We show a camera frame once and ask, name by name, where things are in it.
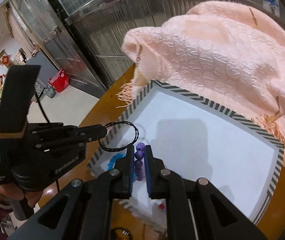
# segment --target black cable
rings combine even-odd
[[[57,186],[57,191],[60,192],[60,188],[59,188],[59,182],[58,180],[56,180],[56,186]]]
[[[47,123],[50,123],[50,121],[49,121],[49,119],[48,119],[46,113],[44,112],[44,109],[42,108],[42,105],[41,105],[40,99],[39,99],[39,97],[38,97],[38,95],[37,95],[37,92],[35,92],[35,96],[36,96],[36,100],[37,100],[37,102],[38,102],[39,108],[40,108],[40,110],[41,110],[41,112],[42,112],[44,118],[46,119]]]
[[[139,131],[138,131],[137,127],[135,127],[131,122],[128,122],[128,121],[110,122],[110,123],[107,123],[105,125],[105,128],[108,128],[108,127],[111,127],[111,126],[114,126],[114,125],[117,125],[117,124],[127,124],[127,125],[132,126],[135,129],[135,139],[130,144],[127,144],[126,146],[121,147],[121,148],[108,148],[108,147],[105,147],[104,145],[101,144],[100,139],[98,139],[100,147],[104,151],[106,151],[106,152],[120,152],[120,151],[123,151],[123,150],[127,149],[128,146],[134,144],[138,140]]]
[[[44,94],[44,91],[45,91],[46,88],[44,88],[41,93],[39,94],[39,98],[41,98],[41,96]]]

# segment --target gray trash bin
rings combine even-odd
[[[44,90],[44,94],[50,98],[53,98],[56,94],[56,91],[52,86],[49,86]]]

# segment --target metal screw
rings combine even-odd
[[[123,230],[122,233],[123,233],[123,235],[126,235],[126,236],[130,234],[130,232],[128,230],[126,230],[126,229]]]
[[[81,185],[81,180],[80,179],[74,179],[72,182],[71,182],[71,185],[73,187],[79,187]]]
[[[200,178],[200,179],[198,180],[198,183],[199,183],[200,185],[206,186],[206,185],[208,184],[208,180],[207,180],[206,178]]]
[[[167,170],[167,169],[162,169],[161,170],[161,175],[168,176],[169,174],[170,174],[170,170]]]
[[[113,169],[113,170],[109,171],[109,174],[111,176],[117,176],[119,173],[120,173],[120,171],[117,169]]]

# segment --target red object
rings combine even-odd
[[[61,69],[48,83],[60,93],[69,86],[69,76]]]
[[[165,205],[164,205],[163,203],[161,203],[158,207],[159,207],[159,209],[162,210],[162,211],[164,211],[164,209],[165,209]]]
[[[3,56],[2,60],[1,60],[2,64],[7,65],[9,63],[9,56]]]

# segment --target blue paint mark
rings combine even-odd
[[[133,172],[132,174],[132,182],[134,183],[138,179],[137,175]]]
[[[108,171],[112,170],[115,167],[116,160],[123,158],[125,156],[126,154],[123,154],[123,153],[117,153],[116,155],[114,155],[108,163],[107,170]]]
[[[279,4],[276,0],[264,0],[265,2],[268,2],[270,5],[273,5],[275,7],[279,7]]]

